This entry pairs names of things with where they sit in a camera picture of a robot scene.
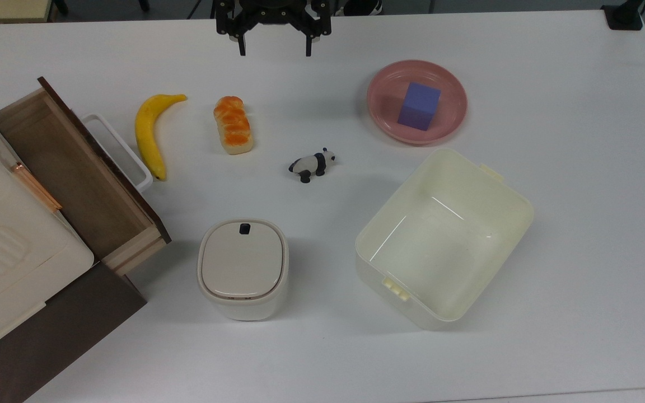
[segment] toy bread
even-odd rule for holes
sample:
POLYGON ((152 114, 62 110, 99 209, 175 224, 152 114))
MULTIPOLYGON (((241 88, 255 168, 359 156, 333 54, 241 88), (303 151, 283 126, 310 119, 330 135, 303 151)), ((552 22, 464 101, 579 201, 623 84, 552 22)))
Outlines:
POLYGON ((218 123, 218 134, 226 153, 233 156, 248 153, 253 148, 253 136, 241 99, 222 97, 213 109, 213 116, 218 123))

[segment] storage box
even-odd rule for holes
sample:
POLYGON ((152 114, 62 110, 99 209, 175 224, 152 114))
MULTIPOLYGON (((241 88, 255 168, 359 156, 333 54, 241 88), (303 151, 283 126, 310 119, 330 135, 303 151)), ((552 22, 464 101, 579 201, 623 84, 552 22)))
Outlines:
POLYGON ((358 235, 360 278, 423 329, 461 318, 532 223, 502 180, 451 149, 432 153, 358 235))
POLYGON ((228 318, 260 321, 285 301, 288 262, 287 240, 272 222, 223 221, 200 243, 200 291, 228 318))

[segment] white canister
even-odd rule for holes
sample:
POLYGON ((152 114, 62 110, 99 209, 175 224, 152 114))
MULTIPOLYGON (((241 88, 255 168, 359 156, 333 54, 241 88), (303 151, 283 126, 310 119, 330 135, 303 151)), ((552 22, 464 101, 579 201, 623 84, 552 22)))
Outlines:
POLYGON ((288 260, 287 240, 272 222, 220 222, 200 243, 200 290, 230 319, 266 319, 287 294, 288 260))

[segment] purple cube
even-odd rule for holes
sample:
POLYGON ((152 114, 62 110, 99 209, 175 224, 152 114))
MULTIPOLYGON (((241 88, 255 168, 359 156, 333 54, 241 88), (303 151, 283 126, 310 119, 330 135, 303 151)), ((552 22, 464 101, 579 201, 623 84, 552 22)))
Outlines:
POLYGON ((441 90, 410 82, 397 123, 419 130, 427 130, 440 102, 441 90))

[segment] yellow banana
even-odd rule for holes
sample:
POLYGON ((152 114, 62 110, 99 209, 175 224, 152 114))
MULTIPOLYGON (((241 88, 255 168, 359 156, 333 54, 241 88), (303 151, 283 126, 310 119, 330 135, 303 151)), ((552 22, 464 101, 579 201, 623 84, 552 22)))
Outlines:
POLYGON ((156 145, 154 125, 156 125, 158 116, 161 115, 164 110, 168 109, 174 103, 187 99, 188 97, 183 94, 154 95, 141 105, 138 109, 138 113, 136 114, 135 129, 138 151, 141 153, 143 163, 148 166, 151 173, 160 181, 166 180, 166 164, 163 163, 161 151, 158 150, 158 146, 156 145))

